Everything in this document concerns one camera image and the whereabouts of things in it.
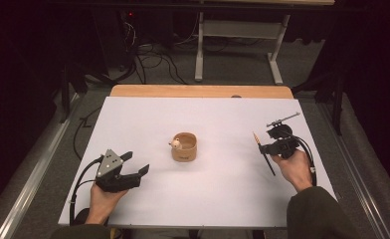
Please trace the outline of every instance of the dark background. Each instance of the dark background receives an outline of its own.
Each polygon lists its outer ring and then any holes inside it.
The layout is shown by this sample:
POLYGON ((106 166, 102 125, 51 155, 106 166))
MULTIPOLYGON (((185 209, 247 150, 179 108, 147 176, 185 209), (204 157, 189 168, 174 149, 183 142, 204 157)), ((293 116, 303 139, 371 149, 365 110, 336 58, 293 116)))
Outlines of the dark background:
MULTIPOLYGON (((309 78, 313 79, 331 71, 340 49, 352 36, 359 37, 354 61, 346 68, 344 90, 390 175, 390 1, 376 2, 370 15, 292 15, 285 41, 302 38, 307 44, 326 39, 309 78)), ((365 4, 368 1, 336 1, 340 7, 365 4)), ((172 33, 188 36, 196 15, 139 11, 135 17, 141 34, 171 47, 172 33)), ((89 11, 49 8, 43 1, 0 1, 0 193, 56 110, 52 98, 60 88, 65 59, 103 71, 103 49, 92 19, 89 11), (84 56, 80 49, 96 50, 84 56)))

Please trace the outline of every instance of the metal frame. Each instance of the metal frame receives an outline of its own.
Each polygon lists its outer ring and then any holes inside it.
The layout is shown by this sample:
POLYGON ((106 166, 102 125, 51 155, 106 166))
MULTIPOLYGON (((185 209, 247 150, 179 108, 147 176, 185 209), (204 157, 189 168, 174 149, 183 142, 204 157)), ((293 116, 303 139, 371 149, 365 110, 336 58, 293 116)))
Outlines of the metal frame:
POLYGON ((202 82, 204 71, 204 36, 241 37, 275 40, 272 53, 267 54, 273 79, 276 85, 283 85, 282 75, 276 62, 280 47, 285 36, 291 15, 285 15, 282 23, 259 23, 237 21, 204 20, 204 13, 199 13, 198 51, 195 62, 195 81, 202 82))
MULTIPOLYGON (((82 98, 80 98, 78 94, 73 96, 71 100, 73 105, 71 115, 77 110, 81 101, 82 98)), ((40 156, 36 166, 34 167, 34 170, 31 172, 31 175, 25 183, 25 186, 22 188, 21 193, 16 199, 15 204, 0 227, 0 239, 8 239, 13 237, 17 227, 21 223, 28 208, 31 205, 40 183, 43 181, 43 177, 46 174, 53 155, 55 154, 56 149, 58 148, 58 145, 71 122, 71 118, 72 117, 66 118, 63 123, 59 123, 55 129, 56 134, 53 136, 52 140, 46 142, 47 150, 40 156)))
POLYGON ((349 176, 353 188, 356 191, 357 197, 359 198, 360 203, 362 204, 363 210, 365 211, 368 220, 374 229, 374 233, 379 239, 390 239, 390 231, 385 225, 384 219, 382 218, 377 205, 375 204, 374 198, 366 187, 365 182, 363 181, 360 173, 354 163, 353 158, 351 157, 346 144, 344 143, 343 138, 337 134, 331 124, 331 115, 325 104, 316 104, 318 110, 326 119, 328 127, 331 130, 334 140, 337 142, 337 146, 340 149, 340 152, 343 154, 343 164, 346 169, 347 175, 349 176))

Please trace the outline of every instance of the white tabletop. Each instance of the white tabletop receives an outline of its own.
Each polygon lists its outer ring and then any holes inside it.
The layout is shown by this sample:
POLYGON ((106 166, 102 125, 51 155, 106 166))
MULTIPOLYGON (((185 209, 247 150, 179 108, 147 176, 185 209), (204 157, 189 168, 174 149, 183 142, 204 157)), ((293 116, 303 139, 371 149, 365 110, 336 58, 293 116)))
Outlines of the white tabletop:
MULTIPOLYGON (((81 171, 107 149, 133 151, 121 174, 146 164, 141 185, 118 203, 109 224, 127 228, 286 227, 286 209, 295 195, 272 162, 273 176, 254 140, 274 142, 267 123, 285 121, 311 148, 317 184, 334 196, 297 100, 211 98, 106 98, 90 139, 81 171), (197 158, 177 162, 168 142, 178 132, 198 139, 197 158)), ((93 166, 84 180, 93 179, 93 166)), ((89 207, 91 184, 78 191, 76 214, 89 207)), ((59 223, 69 224, 66 202, 59 223)))

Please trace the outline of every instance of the table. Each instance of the table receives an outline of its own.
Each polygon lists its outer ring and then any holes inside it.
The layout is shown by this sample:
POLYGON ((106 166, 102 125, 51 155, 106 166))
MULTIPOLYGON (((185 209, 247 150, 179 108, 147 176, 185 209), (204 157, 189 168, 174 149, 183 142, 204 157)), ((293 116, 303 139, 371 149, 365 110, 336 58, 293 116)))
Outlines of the table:
MULTIPOLYGON (((204 2, 240 2, 240 3, 261 3, 261 4, 301 4, 326 6, 333 5, 333 0, 200 0, 204 2)), ((270 69, 276 85, 282 85, 283 80, 277 64, 277 56, 285 36, 291 15, 285 14, 280 23, 264 22, 240 22, 223 20, 205 20, 204 13, 199 13, 198 26, 198 51, 195 64, 195 81, 202 82, 204 69, 203 43, 204 36, 216 37, 239 37, 275 40, 272 53, 267 53, 270 69)))
MULTIPOLYGON (((286 87, 116 86, 104 102, 77 175, 107 148, 118 154, 133 150, 122 174, 150 164, 141 186, 130 190, 111 214, 111 226, 285 227, 287 204, 295 191, 275 164, 277 175, 272 175, 252 131, 263 144, 270 143, 264 132, 267 120, 281 119, 293 110, 301 108, 286 87), (182 130, 198 137, 198 154, 192 162, 171 158, 167 142, 182 130)), ((334 196, 304 117, 287 124, 308 142, 318 185, 334 196)), ((94 178, 95 172, 92 168, 83 180, 94 178)), ((90 183, 78 191, 77 212, 88 207, 89 192, 90 183)), ((68 202, 59 223, 69 224, 68 202)))
MULTIPOLYGON (((211 12, 211 13, 234 13, 237 11, 240 14, 249 14, 249 13, 280 13, 285 15, 290 14, 326 14, 328 16, 343 16, 343 15, 363 15, 368 13, 372 9, 372 1, 369 4, 363 4, 362 6, 350 6, 350 7, 324 7, 325 4, 320 5, 311 5, 307 4, 308 1, 302 1, 302 0, 281 0, 281 3, 285 4, 276 4, 277 1, 280 0, 270 0, 269 4, 264 3, 258 3, 251 2, 251 3, 243 3, 241 1, 235 0, 235 1, 206 1, 205 4, 201 4, 199 1, 176 1, 172 3, 164 3, 160 1, 144 1, 144 2, 133 2, 133 1, 106 1, 106 0, 94 0, 94 1, 82 1, 82 0, 49 0, 48 4, 52 7, 60 7, 60 8, 128 8, 133 10, 155 10, 155 11, 163 11, 163 10, 175 10, 175 11, 187 11, 187 12, 211 12)), ((348 55, 349 50, 346 47, 341 46, 342 52, 345 52, 348 55)), ((338 68, 338 64, 333 64, 334 68, 338 68)), ((103 79, 104 82, 110 85, 115 85, 115 82, 109 80, 109 79, 103 79)), ((312 81, 312 83, 306 83, 305 85, 302 84, 300 86, 297 86, 293 89, 293 93, 297 93, 300 91, 303 91, 304 89, 307 89, 309 85, 317 85, 320 82, 326 82, 330 85, 336 85, 333 82, 340 82, 340 80, 335 80, 335 77, 324 75, 318 77, 318 80, 312 81)), ((65 98, 68 95, 67 92, 67 84, 64 84, 65 87, 63 87, 63 95, 65 98)), ((341 107, 341 93, 342 93, 342 86, 337 87, 336 89, 328 89, 324 88, 322 90, 323 96, 316 96, 320 99, 327 100, 328 98, 332 97, 332 93, 335 92, 336 94, 336 102, 334 103, 334 110, 333 110, 333 125, 334 128, 340 132, 339 130, 339 117, 340 117, 340 107, 341 107)), ((69 101, 64 101, 64 107, 66 109, 69 108, 69 101)))

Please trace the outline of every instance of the human hand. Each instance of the human hand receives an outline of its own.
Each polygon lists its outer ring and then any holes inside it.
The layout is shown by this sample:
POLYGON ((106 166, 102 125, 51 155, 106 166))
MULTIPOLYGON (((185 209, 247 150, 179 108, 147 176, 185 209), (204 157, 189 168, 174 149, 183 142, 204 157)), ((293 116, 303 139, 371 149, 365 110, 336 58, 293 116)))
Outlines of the human hand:
POLYGON ((90 213, 87 217, 86 224, 103 225, 110 213, 114 210, 117 202, 126 192, 127 190, 104 192, 94 183, 91 188, 90 213))
POLYGON ((293 185, 296 192, 312 187, 309 160, 304 151, 296 149, 288 159, 283 159, 278 155, 272 155, 272 159, 279 166, 283 177, 293 185))

